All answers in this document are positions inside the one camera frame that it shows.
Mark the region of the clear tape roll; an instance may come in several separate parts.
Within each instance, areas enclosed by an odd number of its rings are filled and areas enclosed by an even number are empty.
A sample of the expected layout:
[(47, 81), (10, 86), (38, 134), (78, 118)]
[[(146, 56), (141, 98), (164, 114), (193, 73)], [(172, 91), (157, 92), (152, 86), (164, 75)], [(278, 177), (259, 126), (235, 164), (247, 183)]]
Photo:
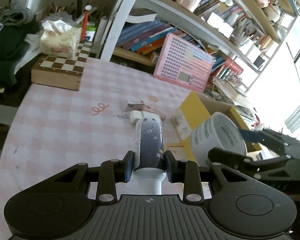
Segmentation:
[(214, 113), (192, 131), (190, 146), (197, 163), (203, 167), (207, 167), (208, 152), (213, 148), (247, 154), (247, 146), (239, 129), (221, 112)]

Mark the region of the dark blue spray bottle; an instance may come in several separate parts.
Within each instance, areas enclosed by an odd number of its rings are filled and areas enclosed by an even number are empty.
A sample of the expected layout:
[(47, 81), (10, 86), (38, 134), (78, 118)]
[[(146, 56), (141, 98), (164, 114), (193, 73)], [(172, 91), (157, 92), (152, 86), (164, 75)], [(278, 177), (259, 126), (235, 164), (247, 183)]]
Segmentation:
[(143, 117), (136, 123), (133, 178), (139, 194), (161, 195), (166, 161), (160, 120)]

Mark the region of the pink tube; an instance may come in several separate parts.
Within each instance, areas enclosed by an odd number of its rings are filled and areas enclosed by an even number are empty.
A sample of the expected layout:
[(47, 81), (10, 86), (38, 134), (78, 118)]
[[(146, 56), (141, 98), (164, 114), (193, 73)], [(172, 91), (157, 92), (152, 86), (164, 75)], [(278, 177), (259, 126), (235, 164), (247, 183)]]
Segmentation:
[(145, 107), (143, 107), (142, 110), (145, 111), (145, 112), (148, 112), (148, 113), (157, 114), (158, 116), (160, 116), (161, 120), (165, 120), (166, 119), (166, 115), (164, 113), (162, 113), (161, 111), (159, 111), (157, 109), (149, 107), (147, 105)]

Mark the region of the yellow cardboard box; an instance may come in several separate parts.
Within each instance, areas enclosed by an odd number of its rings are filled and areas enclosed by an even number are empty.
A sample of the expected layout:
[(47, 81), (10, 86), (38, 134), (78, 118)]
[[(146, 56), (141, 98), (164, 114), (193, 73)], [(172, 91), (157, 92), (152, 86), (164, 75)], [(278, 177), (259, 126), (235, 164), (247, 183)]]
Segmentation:
[[(208, 98), (204, 94), (198, 92), (190, 92), (178, 110), (171, 117), (178, 133), (180, 143), (190, 160), (197, 162), (190, 146), (190, 135), (192, 131), (216, 112), (221, 112), (229, 117), (238, 129), (249, 130), (249, 127), (243, 121), (234, 106)], [(259, 143), (246, 141), (245, 143), (247, 146), (246, 155), (248, 156), (251, 152), (262, 151), (262, 147)]]

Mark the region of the white power adapter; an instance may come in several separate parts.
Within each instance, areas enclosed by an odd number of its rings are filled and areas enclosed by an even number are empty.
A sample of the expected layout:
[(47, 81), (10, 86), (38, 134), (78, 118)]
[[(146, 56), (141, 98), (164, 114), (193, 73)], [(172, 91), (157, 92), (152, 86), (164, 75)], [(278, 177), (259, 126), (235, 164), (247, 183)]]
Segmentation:
[(142, 118), (143, 118), (142, 111), (137, 111), (137, 110), (131, 111), (129, 116), (130, 123), (133, 125), (135, 125)]

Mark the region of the stack of papers and books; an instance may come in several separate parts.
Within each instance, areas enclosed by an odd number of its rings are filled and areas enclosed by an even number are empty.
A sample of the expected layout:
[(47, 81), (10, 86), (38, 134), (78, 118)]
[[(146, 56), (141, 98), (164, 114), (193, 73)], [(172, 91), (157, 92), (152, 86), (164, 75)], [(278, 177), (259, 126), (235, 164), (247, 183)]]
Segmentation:
[(249, 129), (254, 129), (261, 123), (250, 99), (229, 81), (213, 79), (210, 95), (217, 101), (234, 106)]

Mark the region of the red book box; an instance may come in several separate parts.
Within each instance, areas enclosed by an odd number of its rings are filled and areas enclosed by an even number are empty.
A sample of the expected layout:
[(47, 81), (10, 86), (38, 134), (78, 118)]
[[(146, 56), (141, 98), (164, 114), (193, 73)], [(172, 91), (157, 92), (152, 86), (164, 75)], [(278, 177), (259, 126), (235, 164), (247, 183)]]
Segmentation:
[(216, 76), (223, 67), (228, 68), (237, 75), (241, 75), (243, 73), (243, 68), (240, 67), (234, 60), (228, 57), (224, 63), (222, 63), (212, 71), (211, 76)]

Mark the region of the pink keyboard learning board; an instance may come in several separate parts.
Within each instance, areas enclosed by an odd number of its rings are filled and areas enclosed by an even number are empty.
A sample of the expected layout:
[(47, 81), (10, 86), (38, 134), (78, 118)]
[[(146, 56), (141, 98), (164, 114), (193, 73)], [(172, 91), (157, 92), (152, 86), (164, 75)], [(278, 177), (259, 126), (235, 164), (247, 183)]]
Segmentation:
[(214, 57), (181, 37), (169, 33), (156, 64), (154, 77), (197, 92), (205, 90)]

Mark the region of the wooden chess board box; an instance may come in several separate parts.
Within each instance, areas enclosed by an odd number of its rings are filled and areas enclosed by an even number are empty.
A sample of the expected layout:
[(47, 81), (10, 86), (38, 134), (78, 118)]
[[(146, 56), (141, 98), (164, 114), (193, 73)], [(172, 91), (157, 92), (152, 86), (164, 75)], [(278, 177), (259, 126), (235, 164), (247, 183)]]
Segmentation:
[(73, 59), (41, 55), (31, 69), (32, 83), (78, 91), (92, 44), (81, 41)]

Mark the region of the smartphone with lit screen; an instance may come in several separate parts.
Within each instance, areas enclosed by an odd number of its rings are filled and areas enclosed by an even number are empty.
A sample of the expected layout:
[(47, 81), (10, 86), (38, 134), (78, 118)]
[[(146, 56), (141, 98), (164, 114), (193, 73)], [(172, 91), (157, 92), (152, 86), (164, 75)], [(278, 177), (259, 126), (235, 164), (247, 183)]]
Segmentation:
[(207, 19), (207, 23), (215, 28), (218, 32), (223, 34), (226, 38), (230, 38), (232, 35), (234, 29), (231, 25), (226, 23), (221, 17), (219, 17), (217, 14), (212, 12)]

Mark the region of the row of blue books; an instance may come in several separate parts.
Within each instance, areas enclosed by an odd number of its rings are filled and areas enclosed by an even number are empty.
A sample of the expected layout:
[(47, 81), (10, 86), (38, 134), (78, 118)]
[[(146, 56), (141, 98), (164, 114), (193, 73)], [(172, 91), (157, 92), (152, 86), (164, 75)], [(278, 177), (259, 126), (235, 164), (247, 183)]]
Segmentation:
[(161, 20), (144, 23), (125, 23), (119, 35), (116, 47), (139, 54), (146, 54), (147, 49), (150, 47), (153, 49), (161, 47), (165, 37), (169, 33), (181, 37), (187, 36), (182, 29)]

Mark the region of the floral tissue pack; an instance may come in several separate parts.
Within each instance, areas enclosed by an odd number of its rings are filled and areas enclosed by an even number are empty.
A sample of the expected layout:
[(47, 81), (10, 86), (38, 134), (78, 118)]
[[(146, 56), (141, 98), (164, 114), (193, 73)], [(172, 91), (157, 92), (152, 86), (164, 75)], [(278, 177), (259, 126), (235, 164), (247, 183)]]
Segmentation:
[(43, 34), (40, 48), (43, 54), (73, 59), (81, 39), (81, 28), (73, 27), (62, 20), (47, 20), (42, 23)]

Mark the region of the red bottle white cap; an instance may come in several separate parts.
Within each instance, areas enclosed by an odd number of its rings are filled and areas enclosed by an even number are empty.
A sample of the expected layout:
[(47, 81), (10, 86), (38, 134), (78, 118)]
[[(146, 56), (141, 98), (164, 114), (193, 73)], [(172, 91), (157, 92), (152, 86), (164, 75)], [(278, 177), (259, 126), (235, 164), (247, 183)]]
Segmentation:
[(81, 41), (85, 41), (85, 35), (86, 35), (86, 29), (87, 29), (87, 23), (88, 23), (88, 18), (89, 18), (89, 12), (93, 7), (91, 5), (86, 5), (85, 6), (85, 13), (84, 17), (82, 20), (82, 32), (81, 32)]

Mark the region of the white bookshelf frame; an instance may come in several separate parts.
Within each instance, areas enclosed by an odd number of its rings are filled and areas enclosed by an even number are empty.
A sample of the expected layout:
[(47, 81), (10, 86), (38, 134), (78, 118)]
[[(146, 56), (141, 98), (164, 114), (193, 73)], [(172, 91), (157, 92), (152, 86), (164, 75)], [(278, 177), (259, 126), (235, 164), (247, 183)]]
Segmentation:
[[(206, 4), (201, 14), (195, 14), (173, 0), (27, 0), (26, 5), (41, 20), (61, 15), (74, 19), (80, 27), (85, 6), (91, 5), (88, 19), (96, 22), (98, 28), (91, 37), (90, 51), (103, 61), (119, 56), (155, 67), (158, 61), (155, 57), (160, 56), (164, 43), (156, 49), (148, 48), (146, 54), (116, 47), (125, 23), (154, 20), (182, 29), (187, 36), (180, 37), (214, 55), (216, 64), (224, 63), (229, 57), (240, 67), (249, 67), (256, 77), (261, 76), (283, 43), (283, 38), (279, 37), (283, 27), (271, 24), (255, 0), (229, 1), (230, 8), (226, 12), (219, 12), (219, 1), (215, 1)], [(233, 27), (230, 38), (207, 23), (212, 12)]]

